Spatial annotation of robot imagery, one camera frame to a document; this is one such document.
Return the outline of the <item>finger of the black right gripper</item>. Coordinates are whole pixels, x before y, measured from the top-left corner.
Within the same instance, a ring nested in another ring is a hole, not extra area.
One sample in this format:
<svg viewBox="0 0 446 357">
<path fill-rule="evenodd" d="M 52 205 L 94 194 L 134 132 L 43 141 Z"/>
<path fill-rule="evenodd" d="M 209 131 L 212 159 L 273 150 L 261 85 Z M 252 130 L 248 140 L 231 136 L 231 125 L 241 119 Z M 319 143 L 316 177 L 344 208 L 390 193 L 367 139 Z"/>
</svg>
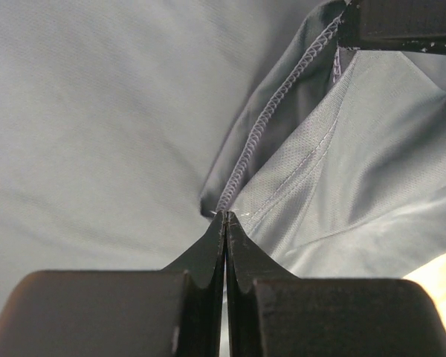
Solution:
<svg viewBox="0 0 446 357">
<path fill-rule="evenodd" d="M 352 51 L 446 55 L 446 0 L 351 1 L 337 36 Z"/>
</svg>

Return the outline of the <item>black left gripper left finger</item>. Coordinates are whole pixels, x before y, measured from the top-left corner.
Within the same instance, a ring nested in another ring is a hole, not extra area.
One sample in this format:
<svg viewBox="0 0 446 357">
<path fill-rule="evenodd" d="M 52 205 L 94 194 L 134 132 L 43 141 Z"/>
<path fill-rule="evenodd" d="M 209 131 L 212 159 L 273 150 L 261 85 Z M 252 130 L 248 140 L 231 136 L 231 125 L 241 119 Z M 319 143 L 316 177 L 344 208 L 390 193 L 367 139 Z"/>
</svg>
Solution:
<svg viewBox="0 0 446 357">
<path fill-rule="evenodd" d="M 0 314 L 0 356 L 217 356 L 225 214 L 157 271 L 36 271 Z"/>
</svg>

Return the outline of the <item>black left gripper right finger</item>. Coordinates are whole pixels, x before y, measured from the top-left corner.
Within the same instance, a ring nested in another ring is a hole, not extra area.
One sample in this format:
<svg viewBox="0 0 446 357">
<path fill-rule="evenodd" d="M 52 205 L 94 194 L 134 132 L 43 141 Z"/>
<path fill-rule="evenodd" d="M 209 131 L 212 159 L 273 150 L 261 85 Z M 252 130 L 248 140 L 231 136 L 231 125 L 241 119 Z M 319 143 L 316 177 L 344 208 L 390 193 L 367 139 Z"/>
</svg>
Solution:
<svg viewBox="0 0 446 357">
<path fill-rule="evenodd" d="M 232 356 L 446 356 L 446 329 L 420 285 L 299 278 L 226 215 Z"/>
</svg>

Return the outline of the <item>grey t-shirt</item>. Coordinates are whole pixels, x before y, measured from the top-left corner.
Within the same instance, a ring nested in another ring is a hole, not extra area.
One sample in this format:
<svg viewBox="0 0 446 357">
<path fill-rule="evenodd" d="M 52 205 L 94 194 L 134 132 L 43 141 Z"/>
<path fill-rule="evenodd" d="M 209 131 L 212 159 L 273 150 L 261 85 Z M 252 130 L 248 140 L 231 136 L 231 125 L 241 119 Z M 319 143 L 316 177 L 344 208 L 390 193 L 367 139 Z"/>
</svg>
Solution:
<svg viewBox="0 0 446 357">
<path fill-rule="evenodd" d="M 299 278 L 446 254 L 446 55 L 351 1 L 0 1 L 0 314 L 36 271 L 157 271 L 218 213 Z"/>
</svg>

